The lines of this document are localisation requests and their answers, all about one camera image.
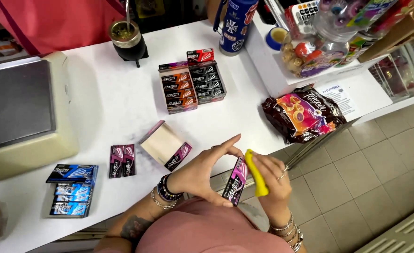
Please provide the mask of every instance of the woman's left hand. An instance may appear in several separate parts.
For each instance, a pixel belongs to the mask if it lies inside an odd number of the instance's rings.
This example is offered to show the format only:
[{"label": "woman's left hand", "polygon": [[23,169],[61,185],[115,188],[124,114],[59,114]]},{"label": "woman's left hand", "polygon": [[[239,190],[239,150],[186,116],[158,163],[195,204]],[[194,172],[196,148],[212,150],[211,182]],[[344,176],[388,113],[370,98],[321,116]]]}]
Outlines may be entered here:
[{"label": "woman's left hand", "polygon": [[204,150],[182,168],[173,172],[168,177],[168,190],[172,193],[187,192],[199,196],[215,206],[233,207],[230,201],[212,190],[210,173],[213,165],[225,154],[244,157],[243,152],[233,146],[240,138],[241,134],[221,145]]}]

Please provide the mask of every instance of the calculator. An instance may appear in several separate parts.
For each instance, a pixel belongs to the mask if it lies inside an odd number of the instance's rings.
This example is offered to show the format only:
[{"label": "calculator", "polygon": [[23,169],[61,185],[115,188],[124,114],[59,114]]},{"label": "calculator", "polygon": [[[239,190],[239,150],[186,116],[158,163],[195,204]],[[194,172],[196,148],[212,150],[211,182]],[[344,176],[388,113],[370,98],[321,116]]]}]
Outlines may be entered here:
[{"label": "calculator", "polygon": [[311,26],[312,17],[319,11],[319,1],[310,1],[295,4],[285,10],[285,17],[288,21],[290,30],[294,31],[297,39],[302,39],[305,35],[314,33]]}]

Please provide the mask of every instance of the tape roll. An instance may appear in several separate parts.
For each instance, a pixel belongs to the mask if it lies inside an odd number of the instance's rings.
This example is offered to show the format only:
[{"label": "tape roll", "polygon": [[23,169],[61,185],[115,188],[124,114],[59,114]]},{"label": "tape roll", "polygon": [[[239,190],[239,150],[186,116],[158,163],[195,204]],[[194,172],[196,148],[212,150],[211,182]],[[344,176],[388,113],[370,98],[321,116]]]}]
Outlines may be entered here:
[{"label": "tape roll", "polygon": [[285,39],[288,31],[281,27],[274,27],[266,35],[266,44],[274,50],[280,51],[282,42]]}]

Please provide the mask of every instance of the tattoo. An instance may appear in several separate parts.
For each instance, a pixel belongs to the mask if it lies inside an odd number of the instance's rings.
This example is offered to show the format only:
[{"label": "tattoo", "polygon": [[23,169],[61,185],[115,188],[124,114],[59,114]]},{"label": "tattoo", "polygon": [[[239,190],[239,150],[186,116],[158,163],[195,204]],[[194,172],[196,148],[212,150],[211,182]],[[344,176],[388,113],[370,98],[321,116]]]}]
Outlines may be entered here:
[{"label": "tattoo", "polygon": [[152,225],[152,221],[147,221],[136,215],[132,215],[123,226],[120,236],[131,241],[134,247],[137,246],[143,234]]}]

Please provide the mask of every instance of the open cardboard box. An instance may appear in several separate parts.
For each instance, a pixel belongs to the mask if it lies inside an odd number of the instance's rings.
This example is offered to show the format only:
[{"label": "open cardboard box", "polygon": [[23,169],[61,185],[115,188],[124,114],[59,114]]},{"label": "open cardboard box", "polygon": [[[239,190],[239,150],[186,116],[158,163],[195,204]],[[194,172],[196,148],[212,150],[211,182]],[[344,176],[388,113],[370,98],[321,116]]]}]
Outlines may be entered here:
[{"label": "open cardboard box", "polygon": [[377,58],[380,55],[389,54],[413,38],[414,9],[408,15],[406,15],[402,21],[393,26],[393,28],[387,35],[385,35],[385,37],[374,43],[372,47],[360,55],[360,57],[358,57],[358,60],[360,62],[366,62]]}]

